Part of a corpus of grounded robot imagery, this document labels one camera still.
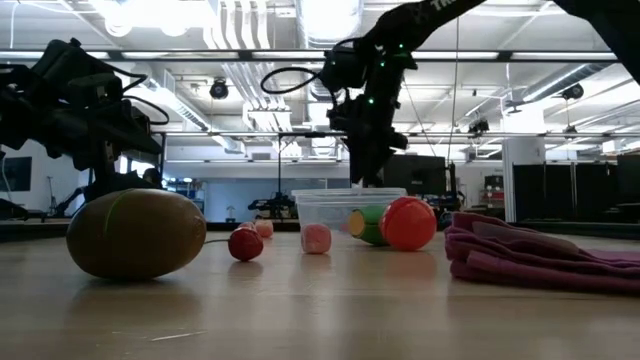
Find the desk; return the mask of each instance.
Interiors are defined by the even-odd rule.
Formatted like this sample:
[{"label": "desk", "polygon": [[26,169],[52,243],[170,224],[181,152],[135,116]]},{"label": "desk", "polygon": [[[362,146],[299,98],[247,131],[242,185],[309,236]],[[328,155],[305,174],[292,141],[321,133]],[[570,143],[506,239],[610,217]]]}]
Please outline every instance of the desk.
[{"label": "desk", "polygon": [[440,234],[418,253],[299,241],[277,234],[253,263],[209,244],[128,286],[82,273],[62,239],[0,244],[0,359],[640,359],[638,299],[452,280]]}]

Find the large brown egg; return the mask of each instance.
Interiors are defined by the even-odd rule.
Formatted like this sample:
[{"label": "large brown egg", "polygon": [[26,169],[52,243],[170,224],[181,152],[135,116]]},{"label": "large brown egg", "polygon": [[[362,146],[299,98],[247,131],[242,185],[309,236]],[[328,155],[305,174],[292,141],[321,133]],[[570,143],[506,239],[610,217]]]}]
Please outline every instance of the large brown egg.
[{"label": "large brown egg", "polygon": [[107,279],[145,280],[189,264],[204,245],[206,220],[182,195],[114,192],[84,206],[67,230],[73,261]]}]

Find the folded cloth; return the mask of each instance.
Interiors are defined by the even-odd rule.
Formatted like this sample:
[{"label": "folded cloth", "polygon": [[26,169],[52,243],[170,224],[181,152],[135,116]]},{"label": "folded cloth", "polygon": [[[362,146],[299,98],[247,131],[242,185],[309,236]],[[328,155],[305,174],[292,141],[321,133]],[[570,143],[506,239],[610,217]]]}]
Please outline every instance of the folded cloth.
[{"label": "folded cloth", "polygon": [[584,250],[476,214],[455,213],[445,248],[454,277],[495,284],[640,295],[640,252]]}]

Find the orange ball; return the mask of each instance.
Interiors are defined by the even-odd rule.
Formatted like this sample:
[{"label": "orange ball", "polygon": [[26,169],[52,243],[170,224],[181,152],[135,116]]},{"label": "orange ball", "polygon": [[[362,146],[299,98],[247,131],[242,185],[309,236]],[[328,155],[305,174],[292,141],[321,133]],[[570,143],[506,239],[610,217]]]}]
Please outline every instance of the orange ball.
[{"label": "orange ball", "polygon": [[323,224],[302,227],[302,251],[307,254],[324,254],[331,249],[331,229]]},{"label": "orange ball", "polygon": [[252,222],[247,221],[238,226],[238,229],[241,229],[241,228],[255,230],[256,226]]},{"label": "orange ball", "polygon": [[433,209],[414,197],[402,197],[387,207],[380,219],[380,232],[389,245],[401,251],[416,251],[436,233],[438,221]]},{"label": "orange ball", "polygon": [[240,261],[250,261],[262,254],[264,244],[255,230],[238,228],[229,238],[229,253]]},{"label": "orange ball", "polygon": [[271,220],[257,220],[256,231],[263,239],[270,239],[273,236],[273,223]]}]

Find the ceiling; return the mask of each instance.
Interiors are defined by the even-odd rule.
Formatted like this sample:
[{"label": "ceiling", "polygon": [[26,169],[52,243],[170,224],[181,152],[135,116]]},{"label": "ceiling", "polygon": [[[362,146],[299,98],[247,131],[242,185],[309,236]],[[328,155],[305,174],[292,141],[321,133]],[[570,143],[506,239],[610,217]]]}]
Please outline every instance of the ceiling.
[{"label": "ceiling", "polygon": [[[165,0],[153,1],[154,4],[165,2]],[[337,14],[342,6],[340,4],[350,3],[350,1],[268,0],[266,1],[266,34],[272,49],[308,48],[299,27],[303,20],[296,17],[296,4],[302,4],[305,1],[324,4],[314,8],[314,17],[320,19],[323,26],[332,26],[327,28],[328,33],[339,33],[336,26],[343,24],[344,19],[354,19],[354,17],[341,18]],[[226,16],[230,2],[224,0],[220,2],[222,25],[226,26],[229,21]],[[12,34],[14,49],[43,49],[53,38],[68,40],[71,37],[79,39],[83,47],[88,50],[158,51],[208,48],[203,40],[203,28],[200,25],[207,21],[204,15],[200,16],[203,11],[193,10],[191,13],[185,11],[193,18],[182,20],[186,20],[190,26],[195,25],[181,36],[167,36],[157,27],[134,27],[127,35],[114,37],[106,31],[104,14],[95,13],[94,6],[88,0],[68,2],[23,0],[22,3],[16,7],[15,1],[0,0],[0,29],[2,29],[0,47],[2,48],[10,47]],[[209,4],[217,3],[217,0],[190,0],[177,1],[176,6],[199,9],[199,6],[208,7]],[[237,5],[235,32],[239,45],[246,48],[246,43],[242,41],[240,26],[242,3],[244,1],[235,2]],[[257,42],[258,3],[248,0],[247,3],[251,6],[252,36]],[[401,2],[391,0],[364,0],[360,25],[356,26],[355,35],[366,33],[384,11],[399,3]],[[165,23],[177,22],[181,19],[181,12],[174,13]],[[228,47],[233,48],[229,34],[221,35],[226,39]],[[421,47],[423,50],[438,51],[451,51],[456,48],[479,51],[608,51],[606,44],[589,23],[564,14],[555,4],[544,0],[488,0],[484,5],[459,18],[459,21],[452,21],[435,31]],[[287,63],[286,60],[271,65],[259,64],[259,67],[250,64],[246,66],[244,75],[259,81],[261,75],[270,69],[269,66],[279,68],[290,65],[314,66],[308,63]],[[186,104],[206,117],[214,129],[268,130],[260,128],[260,124],[254,124],[255,127],[252,129],[243,121],[243,107],[247,101],[236,89],[236,84],[233,84],[228,67],[242,70],[243,65],[237,63],[224,65],[218,62],[145,63],[140,61],[118,64],[118,66],[129,69],[140,69],[146,66],[157,79],[161,79],[162,74],[168,71],[175,77],[176,93]],[[471,114],[470,117],[465,115],[469,115],[471,110],[486,101],[487,96],[506,95],[505,99],[508,99],[510,89],[526,89],[565,66],[566,64],[560,63],[513,63],[510,65],[467,62],[422,63],[419,70],[406,72],[405,84],[399,99],[402,107],[396,113],[394,125],[399,131],[419,131],[420,121],[426,130],[448,132],[454,124],[464,132],[471,121],[484,114]],[[213,100],[209,95],[209,88],[215,77],[227,77],[230,95],[225,100]],[[607,114],[612,109],[638,100],[640,88],[630,79],[630,75],[621,65],[613,65],[580,81],[585,89],[585,96],[582,99],[570,100],[566,103],[563,99],[547,98],[538,102],[536,106],[543,108],[546,129],[561,131],[568,123],[579,123],[582,119]],[[302,80],[304,79],[300,74],[287,73],[277,77],[277,84],[280,88],[286,88]],[[289,122],[292,126],[319,123],[318,116],[313,114],[322,114],[323,108],[327,107],[326,104],[317,104],[313,98],[309,97],[307,90],[290,93],[283,99],[291,111]],[[500,131],[501,115],[487,116],[487,118],[491,124],[491,130]],[[172,113],[172,120],[170,126],[165,129],[171,131],[189,129],[185,127],[183,118],[178,114]],[[638,121],[640,121],[640,108],[630,106],[629,111],[593,122],[579,130],[604,132],[622,126],[632,126]],[[182,139],[176,144],[183,146],[189,141],[191,140]],[[193,143],[196,144],[198,141],[203,140],[194,139]],[[412,138],[411,141],[426,142],[420,138]],[[584,144],[596,145],[601,142],[601,139],[596,138]]]}]

